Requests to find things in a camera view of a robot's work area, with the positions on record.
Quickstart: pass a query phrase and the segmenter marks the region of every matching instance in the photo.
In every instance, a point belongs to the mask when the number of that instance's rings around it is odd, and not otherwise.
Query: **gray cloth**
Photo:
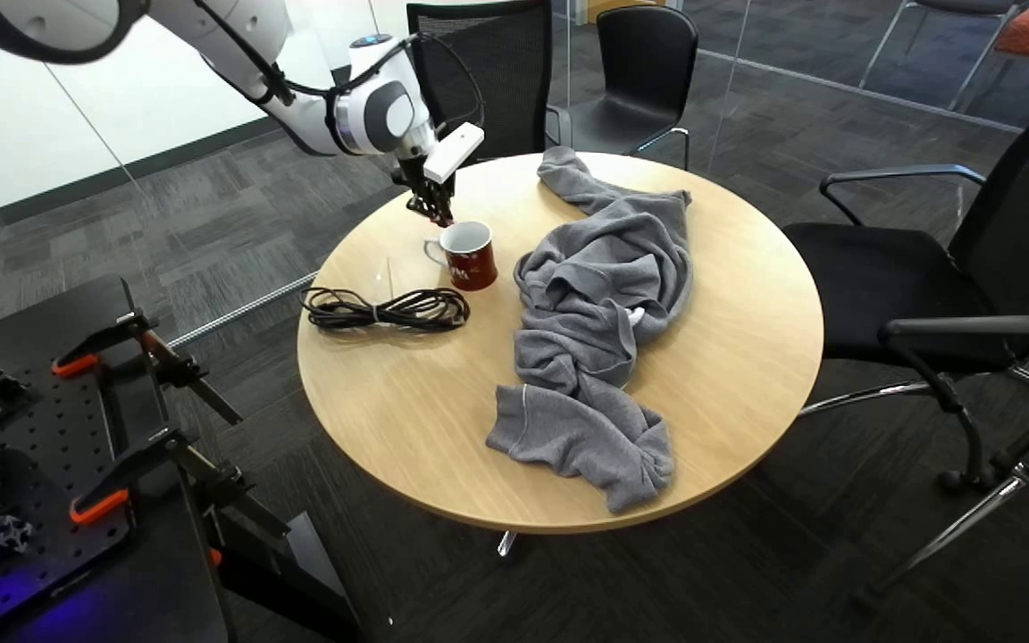
[[[498,389],[488,448],[608,489],[630,512],[670,479],[663,422],[623,385],[639,345],[687,304],[689,194],[608,186],[557,146],[541,181],[586,219],[552,228],[514,268],[520,329],[519,389]]]

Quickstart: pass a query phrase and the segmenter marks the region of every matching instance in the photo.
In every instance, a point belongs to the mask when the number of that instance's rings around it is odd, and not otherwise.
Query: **round wooden table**
[[[486,448],[498,385],[519,385],[520,317],[514,262],[579,219],[541,186],[541,158],[501,158],[458,174],[452,219],[492,224],[501,278],[467,292],[470,323],[430,335],[412,329],[318,334],[300,317],[300,384],[337,448],[393,493],[446,518],[510,531],[602,531],[698,504],[747,473],[788,430],[822,360],[822,304],[788,240],[730,189],[639,158],[582,155],[613,186],[687,189],[694,300],[648,345],[630,392],[668,422],[676,476],[630,515],[551,470]],[[446,284],[420,253],[435,233],[390,199],[324,262],[318,287],[381,304]]]

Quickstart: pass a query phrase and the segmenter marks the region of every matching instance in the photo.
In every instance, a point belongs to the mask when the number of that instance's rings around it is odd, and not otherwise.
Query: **mug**
[[[425,240],[420,250],[451,268],[451,287],[486,289],[501,271],[492,268],[492,243],[481,221],[452,221]]]

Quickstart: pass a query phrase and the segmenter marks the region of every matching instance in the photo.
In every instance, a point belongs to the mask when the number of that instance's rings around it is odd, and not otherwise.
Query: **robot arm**
[[[286,79],[275,65],[294,27],[282,0],[0,0],[0,47],[34,62],[108,56],[151,15],[199,49],[232,90],[275,118],[308,155],[377,155],[400,165],[412,212],[451,221],[458,165],[481,144],[460,124],[435,140],[404,40],[357,40],[331,85]]]

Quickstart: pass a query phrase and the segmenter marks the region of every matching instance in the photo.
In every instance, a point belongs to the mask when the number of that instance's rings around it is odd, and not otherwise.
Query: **coiled cord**
[[[315,329],[357,329],[357,327],[407,327],[420,334],[451,334],[470,317],[467,300],[458,289],[412,289],[377,306],[373,306],[355,289],[324,289],[312,287],[304,297],[304,312]]]

